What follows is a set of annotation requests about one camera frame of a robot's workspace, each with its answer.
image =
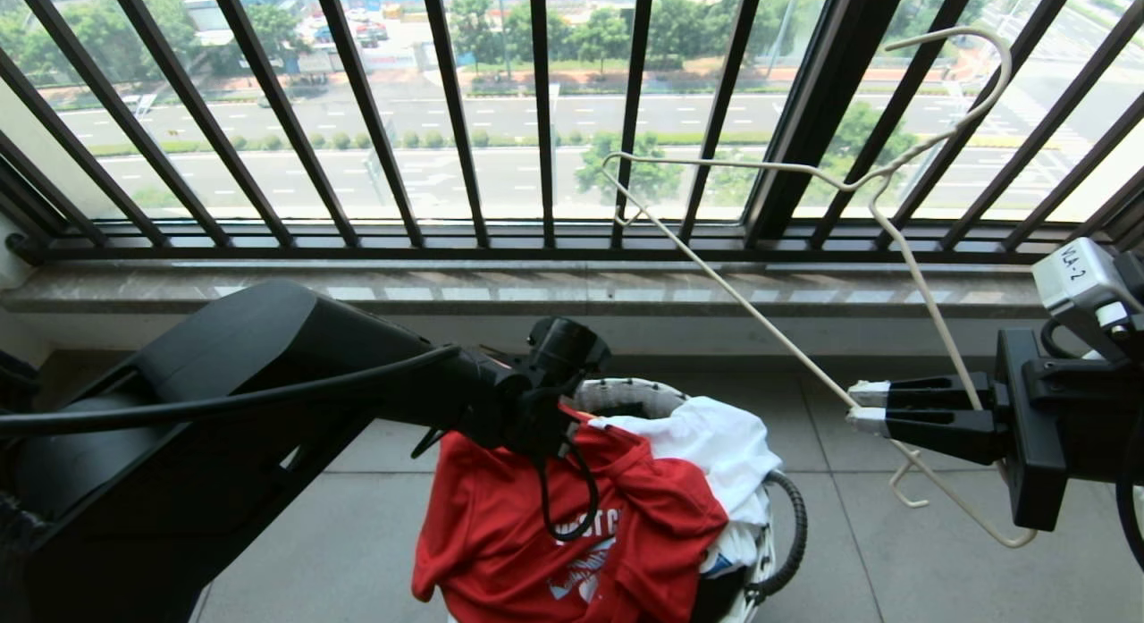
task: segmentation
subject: metal railing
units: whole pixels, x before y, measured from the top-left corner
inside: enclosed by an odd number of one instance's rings
[[[7,245],[26,261],[64,259],[677,259],[680,254],[666,237],[644,223],[623,225],[618,221],[561,219],[554,210],[554,154],[551,97],[549,93],[547,0],[529,0],[531,7],[535,114],[539,134],[540,208],[535,221],[486,219],[478,189],[474,147],[466,122],[458,64],[450,40],[450,26],[443,0],[424,0],[432,33],[436,62],[460,159],[464,194],[471,216],[462,223],[432,223],[419,219],[410,202],[394,146],[374,101],[368,74],[355,43],[351,24],[342,0],[318,0],[332,40],[341,58],[345,78],[360,111],[372,151],[388,183],[399,215],[399,223],[355,223],[343,210],[339,194],[323,170],[315,149],[308,142],[254,26],[240,0],[216,0],[230,25],[251,72],[281,126],[289,146],[313,184],[328,223],[283,219],[243,162],[235,144],[224,134],[207,107],[192,77],[165,39],[143,0],[117,0],[135,32],[143,40],[172,89],[222,160],[261,223],[216,219],[178,174],[168,155],[148,134],[134,113],[116,93],[93,56],[77,39],[51,0],[23,0],[40,21],[53,41],[67,58],[90,93],[105,107],[140,154],[189,211],[189,219],[152,219],[122,186],[108,174],[92,151],[69,129],[51,105],[38,93],[25,74],[0,49],[0,77],[16,93],[70,159],[96,183],[102,194],[114,203],[124,218],[90,219],[53,183],[51,176],[29,159],[16,138],[0,134],[0,213],[21,227],[7,237]],[[761,0],[740,0],[731,27],[723,69],[713,94],[709,119],[702,134],[698,158],[714,158],[720,136],[744,64],[747,43]],[[930,30],[948,27],[970,0],[944,0]],[[1054,18],[1067,0],[1040,0],[1025,27],[1012,45],[1014,66],[1018,71],[1030,58]],[[765,150],[769,162],[821,162],[832,138],[864,73],[869,69],[900,0],[826,0],[805,56],[794,78],[787,104],[781,111],[771,142]],[[633,151],[636,143],[637,112],[644,75],[644,56],[653,0],[635,0],[630,11],[631,38],[627,89],[623,97],[621,151]],[[915,245],[920,261],[969,262],[969,264],[1026,264],[1051,251],[1074,235],[1094,235],[1119,249],[1139,248],[1144,240],[1144,168],[1137,170],[1083,223],[1049,223],[1047,218],[1066,202],[1075,187],[1127,137],[1144,118],[1144,95],[1123,111],[1091,150],[1051,187],[1041,203],[1025,219],[984,219],[985,213],[1011,186],[1017,175],[1041,151],[1051,135],[1073,113],[1078,103],[1103,77],[1118,53],[1129,43],[1144,22],[1144,0],[1135,0],[1112,26],[1103,43],[1087,61],[1074,81],[1051,106],[1043,120],[1017,147],[960,219],[916,217],[943,175],[958,158],[976,130],[967,127],[936,152],[924,166],[893,216]],[[919,94],[923,80],[938,58],[940,42],[917,49],[908,62],[898,86],[881,111],[877,123],[850,167],[848,181],[871,170],[879,153],[903,121],[906,107]],[[995,75],[982,89],[988,93]],[[707,189],[709,168],[696,170],[688,189],[677,232],[683,241],[712,261],[897,261],[885,233],[867,219],[843,219],[851,202],[849,192],[837,192],[818,219],[797,219],[794,211],[807,191],[809,176],[763,170],[750,186],[740,223],[714,223],[699,215]],[[631,166],[621,162],[618,179],[629,184]],[[625,216],[626,200],[615,197],[614,210]]]

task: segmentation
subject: tiled floor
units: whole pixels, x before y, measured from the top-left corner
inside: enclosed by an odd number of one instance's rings
[[[944,374],[940,362],[834,362],[842,383]],[[70,369],[66,358],[55,367]],[[758,412],[807,500],[810,538],[794,581],[757,621],[966,623],[1142,620],[1139,570],[1112,494],[1072,481],[1057,532],[1010,551],[988,538],[920,473],[904,481],[911,510],[887,488],[888,444],[851,432],[844,408],[795,369],[629,362],[614,374],[673,383]],[[410,461],[420,429],[375,423],[204,593],[197,623],[442,623],[440,599],[410,594],[412,552],[434,456]],[[1008,525],[992,468],[927,455],[971,504]],[[780,541],[791,518],[780,498]],[[1012,527],[1003,527],[1016,532]]]

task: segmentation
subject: black cable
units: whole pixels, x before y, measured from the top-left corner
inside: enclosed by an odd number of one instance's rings
[[[1060,327],[1060,321],[1057,321],[1057,318],[1049,318],[1049,321],[1046,321],[1044,326],[1041,326],[1041,346],[1044,346],[1046,353],[1051,356],[1051,358],[1075,359],[1075,354],[1062,349],[1056,338],[1052,337],[1058,327]]]
[[[533,465],[537,468],[537,477],[540,478],[540,510],[545,518],[545,528],[548,529],[548,535],[563,543],[569,543],[583,536],[583,533],[588,530],[589,527],[596,521],[596,512],[599,510],[599,488],[596,487],[596,479],[591,477],[591,470],[588,469],[588,463],[585,462],[583,456],[580,455],[580,449],[577,448],[572,440],[564,440],[569,445],[569,453],[573,460],[575,460],[575,465],[579,468],[580,473],[585,477],[585,482],[588,485],[588,511],[585,513],[583,521],[575,527],[575,529],[569,532],[567,534],[561,534],[556,530],[556,526],[553,525],[551,508],[548,503],[548,460],[547,458],[535,458],[533,460]]]
[[[809,529],[807,503],[802,500],[802,493],[799,492],[799,487],[788,477],[784,476],[784,473],[778,472],[769,473],[763,481],[765,485],[778,485],[791,497],[791,506],[794,508],[794,542],[791,543],[791,550],[782,562],[782,567],[769,578],[747,585],[748,594],[752,594],[757,601],[762,601],[781,590],[791,582],[791,578],[794,578],[795,573],[802,565],[802,557],[807,552],[807,530]]]
[[[0,416],[0,437],[56,436],[63,432],[114,431],[114,429],[134,429],[151,426],[151,424],[170,424],[194,420],[212,418],[243,408],[257,408],[262,404],[277,400],[310,400],[324,392],[347,390],[400,375],[405,372],[439,362],[461,352],[461,346],[442,346],[402,359],[399,362],[384,364],[371,369],[356,370],[351,374],[336,375],[312,382],[292,383],[289,386],[269,388],[265,391],[244,392],[241,396],[224,396],[208,400],[189,400],[189,402],[152,404],[149,407],[130,408],[130,410],[110,412],[69,412],[67,414],[10,415]]]
[[[1136,415],[1136,426],[1128,439],[1125,450],[1125,464],[1117,478],[1117,512],[1120,514],[1120,527],[1125,530],[1125,541],[1131,550],[1136,564],[1144,569],[1144,537],[1141,536],[1139,521],[1136,519],[1136,505],[1133,501],[1133,487],[1144,458],[1144,412]]]

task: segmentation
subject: laundry basket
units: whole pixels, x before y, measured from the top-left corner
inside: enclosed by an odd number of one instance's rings
[[[572,408],[598,416],[634,415],[654,420],[669,416],[689,399],[689,396],[666,383],[649,380],[588,380],[577,390]],[[768,495],[772,487],[784,489],[794,508],[794,542],[786,560],[780,567],[776,559],[774,519],[768,501],[768,526],[756,538],[758,558],[755,565],[731,575],[738,580],[729,593],[725,588],[705,589],[714,586],[720,580],[700,581],[691,623],[746,623],[754,617],[760,604],[781,590],[797,572],[807,546],[807,509],[797,487],[784,473],[771,472],[763,479],[763,489]]]

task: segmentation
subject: red shirt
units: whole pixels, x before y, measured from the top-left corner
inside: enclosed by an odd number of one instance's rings
[[[593,526],[562,543],[545,528],[531,461],[454,432],[442,440],[413,567],[413,594],[435,585],[460,623],[686,623],[699,562],[726,525],[704,473],[653,460],[621,429],[582,426],[575,444],[599,489]],[[567,461],[548,463],[553,522],[571,532],[588,492]]]

